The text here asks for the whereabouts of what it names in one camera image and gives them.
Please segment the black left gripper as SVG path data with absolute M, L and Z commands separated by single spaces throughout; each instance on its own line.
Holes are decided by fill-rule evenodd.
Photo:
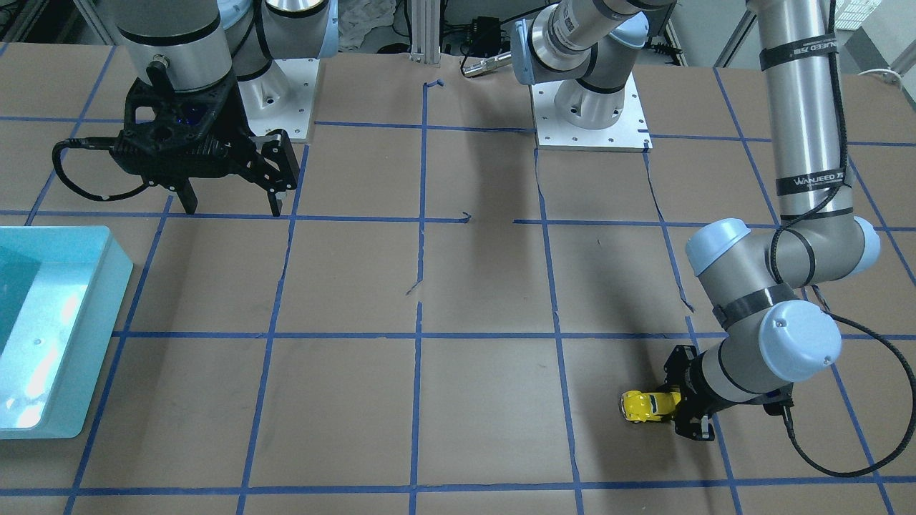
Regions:
M 783 408 L 793 406 L 792 383 L 765 393 L 747 391 L 727 374 L 719 354 L 718 348 L 698 354 L 692 345 L 677 345 L 668 356 L 662 391 L 678 391 L 683 396 L 673 418 L 677 436 L 713 442 L 714 414 L 732 406 L 763 406 L 771 416 L 781 416 Z

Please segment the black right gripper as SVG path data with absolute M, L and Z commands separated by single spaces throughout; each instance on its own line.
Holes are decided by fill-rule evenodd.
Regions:
M 111 155 L 144 182 L 174 188 L 187 215 L 198 199 L 190 179 L 230 174 L 264 189 L 271 215 L 283 211 L 285 192 L 297 187 L 298 160 L 288 133 L 256 136 L 248 124 L 235 73 L 193 92 L 179 92 L 164 68 L 149 68 L 125 98 L 125 120 Z

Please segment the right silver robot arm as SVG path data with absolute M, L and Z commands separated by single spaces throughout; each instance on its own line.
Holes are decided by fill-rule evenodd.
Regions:
M 123 1 L 118 32 L 137 79 L 106 149 L 187 214 L 193 178 L 236 175 L 271 212 L 297 189 L 293 149 L 310 136 L 321 63 L 339 49 L 335 1 Z

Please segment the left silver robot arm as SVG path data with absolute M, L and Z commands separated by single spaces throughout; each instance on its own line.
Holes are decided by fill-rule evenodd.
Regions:
M 795 291 L 854 276 L 880 239 L 853 209 L 834 9 L 821 1 L 749 1 L 758 17 L 781 225 L 750 230 L 727 218 L 685 245 L 726 339 L 702 353 L 678 346 L 663 392 L 679 436 L 710 442 L 710 417 L 740 404 L 775 404 L 841 354 L 835 320 Z

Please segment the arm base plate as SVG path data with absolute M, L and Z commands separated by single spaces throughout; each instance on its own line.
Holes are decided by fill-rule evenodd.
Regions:
M 310 141 L 321 68 L 320 59 L 279 59 L 259 77 L 239 82 L 251 131 L 265 136 L 283 129 L 293 143 Z
M 634 75 L 612 94 L 598 94 L 569 79 L 530 86 L 542 150 L 644 152 L 653 149 Z

